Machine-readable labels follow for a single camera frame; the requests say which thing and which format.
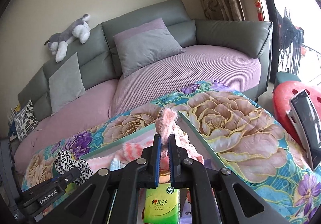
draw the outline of black and white pillow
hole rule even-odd
[[[33,112],[33,103],[31,100],[14,118],[14,124],[17,129],[19,141],[22,141],[33,129],[36,128],[38,120]]]

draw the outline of stuffed husky toy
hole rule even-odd
[[[90,19],[89,14],[84,14],[83,17],[74,21],[62,33],[53,34],[44,45],[48,44],[48,48],[52,55],[56,55],[56,62],[62,61],[67,54],[68,44],[73,42],[76,38],[84,44],[89,36],[89,26],[86,23]]]

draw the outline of light gray throw pillow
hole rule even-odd
[[[49,91],[52,115],[86,93],[81,80],[77,53],[50,76]]]
[[[184,50],[168,31],[162,18],[114,36],[124,77]]]

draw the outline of sofa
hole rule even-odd
[[[160,17],[185,52],[124,78],[113,36]],[[63,61],[47,61],[18,94],[21,107],[32,100],[39,121],[14,155],[21,174],[38,150],[190,83],[220,80],[250,99],[267,90],[271,22],[191,20],[181,0],[168,0],[98,24],[90,33],[85,44],[68,46]],[[51,116],[49,77],[76,52],[86,93]]]

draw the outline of pink fluffy cloth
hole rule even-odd
[[[204,164],[203,156],[198,154],[195,147],[189,143],[188,135],[176,125],[175,120],[177,117],[178,115],[176,111],[169,108],[164,108],[162,111],[162,116],[155,120],[156,132],[160,134],[162,143],[160,168],[163,170],[169,170],[167,144],[169,135],[172,133],[175,134],[176,145],[178,147],[185,148],[189,158],[195,159]],[[87,162],[92,171],[95,173],[101,168],[109,168],[113,158],[117,158],[121,161],[121,163],[124,164],[136,160],[141,157],[142,150],[144,148],[152,145],[153,140],[147,141],[145,144],[125,143],[123,148],[115,153],[105,157],[89,159]]]

